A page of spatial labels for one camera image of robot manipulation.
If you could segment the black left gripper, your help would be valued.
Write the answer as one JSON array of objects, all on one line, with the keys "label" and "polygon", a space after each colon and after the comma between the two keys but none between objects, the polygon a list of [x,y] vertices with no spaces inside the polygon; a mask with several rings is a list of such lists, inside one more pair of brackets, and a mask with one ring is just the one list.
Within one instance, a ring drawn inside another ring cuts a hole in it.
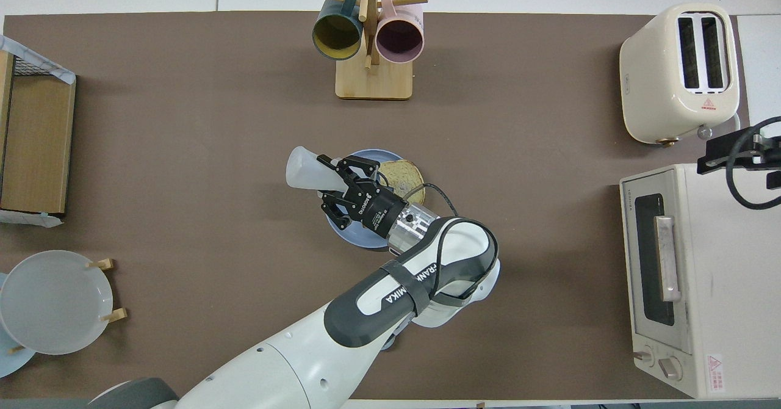
[{"label": "black left gripper", "polygon": [[338,191],[321,192],[321,210],[337,230],[344,231],[353,222],[359,222],[387,239],[408,202],[387,187],[375,184],[380,163],[355,155],[336,159],[335,164],[327,155],[317,155],[316,161],[337,173],[345,184],[357,183],[348,188],[347,200]]}]

